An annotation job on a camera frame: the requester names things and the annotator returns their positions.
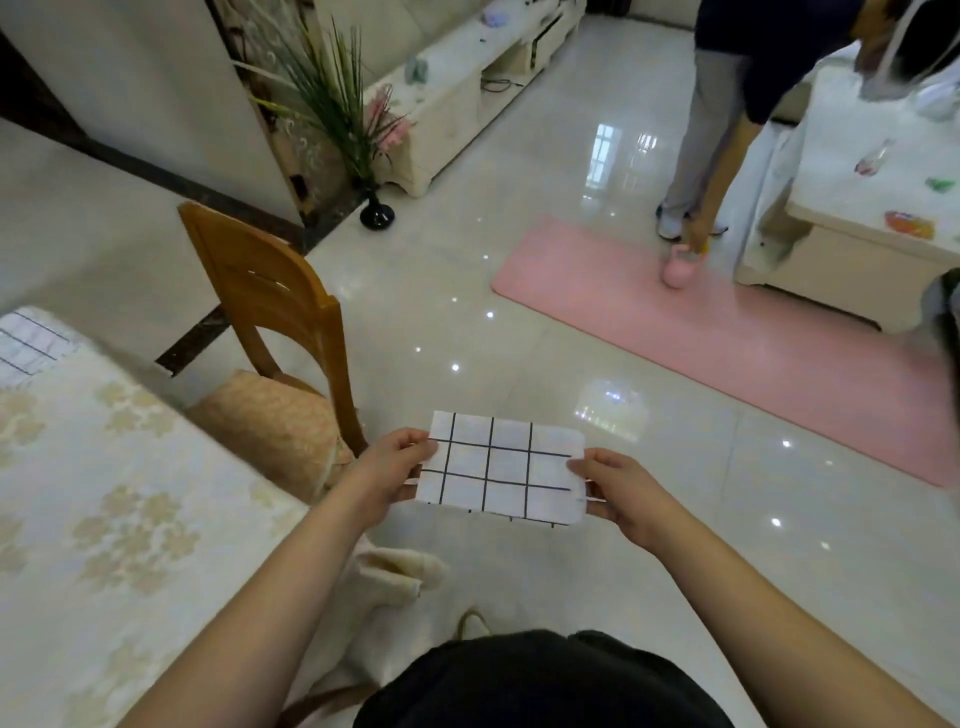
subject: pink yoga mat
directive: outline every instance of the pink yoga mat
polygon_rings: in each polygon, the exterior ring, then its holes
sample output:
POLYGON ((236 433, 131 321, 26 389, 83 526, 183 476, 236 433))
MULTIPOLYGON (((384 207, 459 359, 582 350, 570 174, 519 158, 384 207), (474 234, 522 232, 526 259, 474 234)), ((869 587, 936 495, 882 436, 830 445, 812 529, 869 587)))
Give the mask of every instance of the pink yoga mat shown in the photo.
POLYGON ((684 291, 637 245, 560 221, 529 233, 493 290, 939 486, 960 482, 944 357, 814 303, 709 271, 684 291))

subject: grid paper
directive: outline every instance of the grid paper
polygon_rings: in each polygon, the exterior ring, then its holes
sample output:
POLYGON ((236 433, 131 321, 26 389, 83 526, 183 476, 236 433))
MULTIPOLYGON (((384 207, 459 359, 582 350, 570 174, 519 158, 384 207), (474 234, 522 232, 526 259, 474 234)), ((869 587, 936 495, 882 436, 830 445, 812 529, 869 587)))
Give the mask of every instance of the grid paper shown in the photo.
POLYGON ((80 346, 77 334, 48 313, 24 306, 0 316, 0 387, 15 387, 80 346))
POLYGON ((430 438, 439 447, 423 464, 417 500, 551 525, 587 510, 584 481, 566 469, 584 456, 582 432, 434 412, 430 438))

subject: black grid line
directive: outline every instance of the black grid line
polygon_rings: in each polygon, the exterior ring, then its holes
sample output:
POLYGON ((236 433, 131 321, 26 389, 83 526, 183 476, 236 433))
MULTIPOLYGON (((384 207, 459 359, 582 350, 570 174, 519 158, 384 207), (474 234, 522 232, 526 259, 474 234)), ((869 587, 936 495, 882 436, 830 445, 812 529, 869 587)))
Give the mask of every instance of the black grid line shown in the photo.
MULTIPOLYGON (((530 431, 531 431, 531 433, 533 432, 533 425, 532 425, 532 424, 530 425, 530 431)), ((430 439, 433 440, 434 442, 438 442, 438 443, 449 443, 450 445, 469 445, 469 446, 471 446, 472 448, 505 449, 505 450, 509 450, 510 452, 528 452, 528 453, 530 453, 530 454, 532 454, 532 455, 553 455, 554 457, 573 457, 573 454, 570 453, 570 452, 548 452, 548 451, 546 451, 546 450, 541 450, 541 449, 530 449, 529 446, 527 446, 527 449, 524 449, 524 448, 507 448, 507 447, 504 447, 504 446, 502 446, 502 445, 490 445, 490 444, 487 444, 487 445, 478 445, 477 443, 468 443, 468 442, 465 442, 465 441, 463 441, 463 440, 444 440, 444 439, 441 438, 441 437, 431 437, 430 439)))
POLYGON ((4 364, 6 364, 7 366, 11 367, 12 369, 16 369, 20 374, 24 374, 24 375, 27 375, 27 376, 33 376, 32 373, 28 372, 28 371, 25 370, 25 369, 20 369, 18 366, 16 366, 16 364, 14 364, 14 363, 11 362, 11 361, 7 361, 3 356, 0 356, 0 361, 2 361, 4 364))
POLYGON ((533 458, 533 452, 530 451, 530 448, 533 446, 534 424, 530 423, 530 434, 527 435, 527 487, 523 489, 523 518, 527 517, 527 501, 530 499, 530 460, 533 458))
POLYGON ((40 354, 41 356, 46 356, 48 359, 51 359, 53 361, 57 360, 55 356, 51 356, 50 354, 45 352, 43 349, 38 349, 30 342, 17 338, 16 336, 14 336, 13 334, 11 334, 9 331, 5 329, 0 328, 0 333, 5 334, 6 336, 9 336, 13 341, 17 342, 18 344, 23 344, 23 346, 27 347, 27 349, 33 349, 36 353, 40 354))
POLYGON ((64 336, 63 334, 57 333, 57 332, 54 331, 52 328, 44 326, 41 322, 36 321, 36 320, 30 318, 29 316, 23 315, 22 313, 20 313, 20 311, 14 311, 14 312, 13 312, 13 315, 14 315, 14 316, 19 316, 21 319, 26 319, 26 320, 29 321, 31 324, 36 324, 36 325, 39 326, 40 328, 45 328, 45 329, 47 329, 48 331, 50 331, 50 333, 52 333, 54 336, 58 336, 59 338, 63 339, 63 341, 67 342, 68 344, 70 343, 70 339, 68 339, 68 338, 67 338, 66 336, 64 336))
MULTIPOLYGON (((450 437, 453 437, 453 426, 457 424, 457 413, 450 418, 450 437)), ((440 503, 444 502, 444 487, 446 486, 446 469, 450 467, 450 445, 446 446, 446 461, 444 462, 444 477, 440 481, 440 503)))
MULTIPOLYGON (((483 500, 480 501, 480 510, 487 509, 487 476, 490 474, 490 453, 493 452, 493 423, 495 417, 490 418, 490 434, 487 436, 487 466, 483 470, 483 500)), ((453 427, 450 428, 450 437, 453 437, 453 427)), ((446 446, 446 454, 449 457, 450 445, 446 446)))
MULTIPOLYGON (((446 455, 447 460, 449 460, 450 454, 446 455)), ((527 477, 530 477, 529 474, 530 466, 527 465, 527 477)), ((560 488, 556 485, 537 485, 536 483, 518 483, 515 480, 497 480, 495 477, 481 477, 480 475, 463 475, 461 473, 450 473, 446 471, 435 471, 433 468, 421 468, 421 473, 436 473, 437 475, 453 475, 454 477, 465 477, 467 480, 483 480, 489 483, 501 483, 503 485, 521 485, 525 488, 540 488, 544 491, 564 491, 565 493, 570 493, 569 488, 560 488)))

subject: left hand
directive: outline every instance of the left hand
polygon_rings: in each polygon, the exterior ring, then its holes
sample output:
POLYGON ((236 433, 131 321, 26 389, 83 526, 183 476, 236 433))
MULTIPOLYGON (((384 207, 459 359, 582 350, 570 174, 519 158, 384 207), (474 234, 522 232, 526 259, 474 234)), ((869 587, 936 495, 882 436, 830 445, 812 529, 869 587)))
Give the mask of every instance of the left hand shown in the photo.
POLYGON ((710 242, 710 230, 712 228, 712 221, 704 219, 703 216, 692 220, 684 220, 684 244, 690 246, 690 250, 694 253, 705 253, 710 242))
POLYGON ((437 443, 422 429, 404 427, 384 435, 360 456, 333 489, 350 499, 363 530, 387 517, 390 506, 417 494, 416 485, 403 481, 416 477, 418 466, 437 451, 437 443))

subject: cord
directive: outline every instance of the cord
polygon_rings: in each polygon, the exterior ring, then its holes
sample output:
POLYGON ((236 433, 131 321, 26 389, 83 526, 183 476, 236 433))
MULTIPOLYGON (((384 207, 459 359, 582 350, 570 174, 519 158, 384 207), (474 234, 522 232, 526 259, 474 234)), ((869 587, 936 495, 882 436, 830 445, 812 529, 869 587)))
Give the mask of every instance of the cord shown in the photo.
POLYGON ((503 93, 506 90, 509 90, 511 86, 517 86, 518 88, 525 88, 525 84, 518 84, 516 81, 511 81, 510 79, 481 79, 480 88, 489 93, 503 93), (490 84, 504 84, 500 88, 490 88, 490 84))

